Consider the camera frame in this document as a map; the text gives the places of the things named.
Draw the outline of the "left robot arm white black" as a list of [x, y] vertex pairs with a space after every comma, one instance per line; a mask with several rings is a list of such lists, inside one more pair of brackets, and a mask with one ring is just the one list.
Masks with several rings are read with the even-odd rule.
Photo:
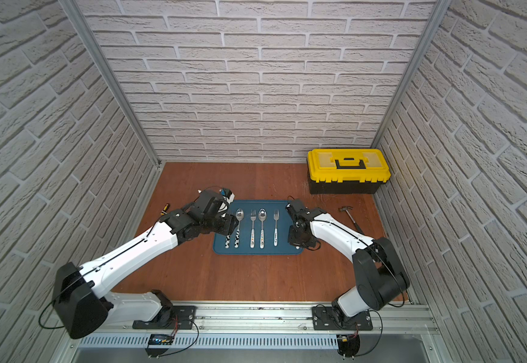
[[121, 322], [135, 329], [169, 328], [175, 324], [173, 304], [161, 291], [113, 294], [112, 289], [160, 254], [200, 234], [228, 236], [238, 224], [232, 213], [206, 217], [174, 210], [116, 250], [81, 266], [60, 267], [52, 292], [53, 309], [74, 340]]

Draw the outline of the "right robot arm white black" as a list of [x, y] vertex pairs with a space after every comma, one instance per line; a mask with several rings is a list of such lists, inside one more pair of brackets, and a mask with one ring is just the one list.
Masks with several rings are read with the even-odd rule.
[[288, 242], [313, 250], [323, 241], [347, 257], [353, 265], [355, 286], [332, 302], [341, 324], [358, 314], [378, 311], [410, 287], [410, 279], [393, 244], [374, 239], [338, 222], [328, 213], [304, 212], [292, 217]]

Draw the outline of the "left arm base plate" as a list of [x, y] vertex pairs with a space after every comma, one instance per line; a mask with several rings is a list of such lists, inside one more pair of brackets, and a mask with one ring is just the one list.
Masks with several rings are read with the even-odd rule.
[[179, 330], [191, 330], [195, 320], [196, 306], [163, 307], [150, 321], [135, 320], [135, 330], [174, 330], [175, 324]]

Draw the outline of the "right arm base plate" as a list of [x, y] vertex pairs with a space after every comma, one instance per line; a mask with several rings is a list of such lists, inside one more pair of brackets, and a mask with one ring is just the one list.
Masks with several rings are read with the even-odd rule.
[[371, 331], [373, 329], [372, 318], [368, 311], [348, 317], [332, 306], [318, 304], [311, 308], [311, 312], [315, 331]]

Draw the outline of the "fork plain white handle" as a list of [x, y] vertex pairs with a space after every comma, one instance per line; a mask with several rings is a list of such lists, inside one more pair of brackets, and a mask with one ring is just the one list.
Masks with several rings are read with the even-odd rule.
[[280, 211], [279, 210], [275, 210], [274, 211], [273, 219], [275, 221], [274, 236], [273, 236], [273, 246], [277, 247], [278, 246], [278, 221], [280, 219]]

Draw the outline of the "spoon cow pattern handle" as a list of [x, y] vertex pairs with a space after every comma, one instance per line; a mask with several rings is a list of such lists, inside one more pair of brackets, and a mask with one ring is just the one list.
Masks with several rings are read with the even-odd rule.
[[240, 245], [240, 236], [241, 236], [241, 222], [245, 217], [245, 212], [242, 209], [237, 209], [236, 211], [236, 219], [238, 221], [238, 226], [236, 228], [236, 234], [235, 234], [235, 240], [234, 240], [234, 248], [238, 248]]

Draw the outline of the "fork cartoon text handle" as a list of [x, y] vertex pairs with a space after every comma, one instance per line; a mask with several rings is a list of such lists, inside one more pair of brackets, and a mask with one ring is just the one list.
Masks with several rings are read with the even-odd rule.
[[250, 248], [255, 248], [255, 221], [257, 219], [257, 213], [255, 210], [251, 211], [250, 220], [251, 220], [251, 237], [250, 237]]

